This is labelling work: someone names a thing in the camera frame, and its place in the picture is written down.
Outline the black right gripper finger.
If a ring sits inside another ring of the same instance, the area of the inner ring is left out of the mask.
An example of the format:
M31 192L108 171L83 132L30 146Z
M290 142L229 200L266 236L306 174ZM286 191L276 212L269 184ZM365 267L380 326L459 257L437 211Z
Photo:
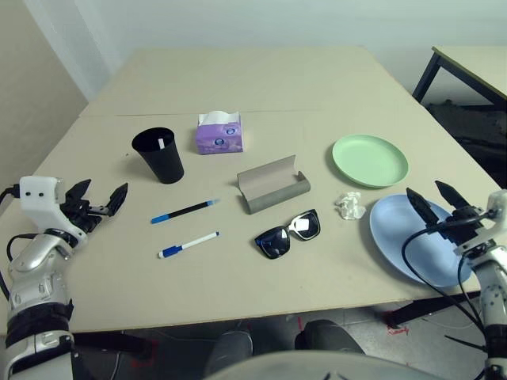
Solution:
M411 188L406 189L406 195L412 208L421 217L426 226L435 226L439 222L439 218L433 212L429 202L422 195Z
M436 180L435 184L441 196L454 208L469 207L470 204L451 185Z

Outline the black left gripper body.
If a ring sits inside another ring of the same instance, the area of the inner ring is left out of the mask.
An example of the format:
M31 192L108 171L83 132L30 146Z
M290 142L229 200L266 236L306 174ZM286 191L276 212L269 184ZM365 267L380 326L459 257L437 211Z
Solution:
M101 222L102 217L109 216L107 207L93 207L88 200L83 199L67 200L60 205L60 210L84 234L93 232Z

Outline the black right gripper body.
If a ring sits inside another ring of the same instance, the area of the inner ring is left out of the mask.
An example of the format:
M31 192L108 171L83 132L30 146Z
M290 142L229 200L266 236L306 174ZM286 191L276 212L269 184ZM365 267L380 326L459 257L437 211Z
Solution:
M455 245L477 236L476 230L482 227L482 209L466 206L455 209L443 222L436 220L426 224L426 227L434 230L443 239L449 240Z

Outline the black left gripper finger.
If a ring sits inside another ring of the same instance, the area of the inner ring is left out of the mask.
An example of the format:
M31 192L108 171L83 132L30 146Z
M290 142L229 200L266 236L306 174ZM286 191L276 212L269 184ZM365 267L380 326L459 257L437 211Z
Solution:
M105 206L106 215L114 216L123 205L128 194L128 183L122 184L110 196L109 202Z
M90 186L91 179L82 180L72 186L65 194L66 203L76 204L82 201L82 197L86 194L88 187Z

